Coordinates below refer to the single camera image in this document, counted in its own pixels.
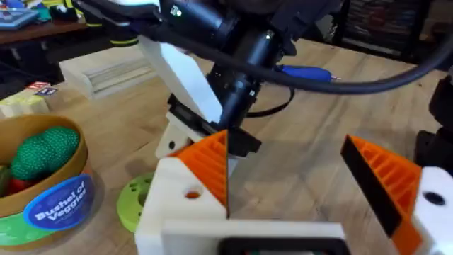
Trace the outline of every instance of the bushel of veggies label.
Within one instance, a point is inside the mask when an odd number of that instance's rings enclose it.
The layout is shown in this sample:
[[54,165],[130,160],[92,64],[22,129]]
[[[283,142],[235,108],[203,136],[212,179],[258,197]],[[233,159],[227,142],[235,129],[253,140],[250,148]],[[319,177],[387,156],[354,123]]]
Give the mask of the bushel of veggies label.
[[66,230],[89,215],[93,201],[93,181],[82,174],[41,193],[25,207],[23,217],[42,230]]

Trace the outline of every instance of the black metal frame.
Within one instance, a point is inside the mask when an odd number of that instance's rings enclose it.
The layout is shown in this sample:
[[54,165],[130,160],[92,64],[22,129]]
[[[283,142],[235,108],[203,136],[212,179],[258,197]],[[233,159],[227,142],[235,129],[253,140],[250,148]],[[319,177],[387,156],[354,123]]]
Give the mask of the black metal frame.
[[[368,54],[373,54],[373,55],[391,58],[394,60],[402,60],[402,61],[409,62],[411,60],[411,55],[413,54],[413,51],[414,51],[414,49],[416,49],[417,44],[419,42],[419,37],[420,37],[421,31],[423,29],[425,19],[428,16],[431,3],[432,3],[432,0],[421,0],[421,5],[415,16],[415,21],[414,21],[413,27],[411,29],[411,34],[408,36],[406,45],[402,49],[392,49],[392,50],[400,51],[401,54],[399,56],[376,51],[376,50],[371,50],[371,49],[368,49],[365,47],[360,47],[360,46],[352,45],[347,42],[343,42],[343,38],[344,38],[344,34],[345,34],[345,27],[346,27],[346,23],[348,22],[348,13],[350,10],[350,0],[344,0],[344,2],[343,2],[343,6],[341,8],[341,11],[338,15],[338,20],[337,20],[338,27],[336,29],[335,35],[333,36],[332,43],[334,45],[337,45],[340,47],[346,47],[351,50],[357,50],[357,51],[365,52]],[[390,48],[387,45],[380,45],[379,43],[374,43],[374,45]]]

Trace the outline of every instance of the wooden block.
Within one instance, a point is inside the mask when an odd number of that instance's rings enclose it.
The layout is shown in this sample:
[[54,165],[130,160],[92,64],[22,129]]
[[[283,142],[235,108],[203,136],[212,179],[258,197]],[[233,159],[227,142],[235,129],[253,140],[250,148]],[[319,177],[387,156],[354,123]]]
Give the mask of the wooden block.
[[60,63],[65,81],[89,99],[101,98],[156,76],[137,47],[113,48]]
[[23,114],[48,113],[44,97],[36,96],[34,89],[24,89],[0,101],[0,118],[10,118]]

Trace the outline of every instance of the green disc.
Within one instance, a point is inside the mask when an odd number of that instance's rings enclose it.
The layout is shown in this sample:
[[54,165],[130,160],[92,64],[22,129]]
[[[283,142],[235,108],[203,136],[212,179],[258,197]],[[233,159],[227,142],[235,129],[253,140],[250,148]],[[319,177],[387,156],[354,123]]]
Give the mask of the green disc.
[[121,191],[116,203],[122,225],[132,233],[139,224],[153,175],[154,173],[144,174],[130,181]]

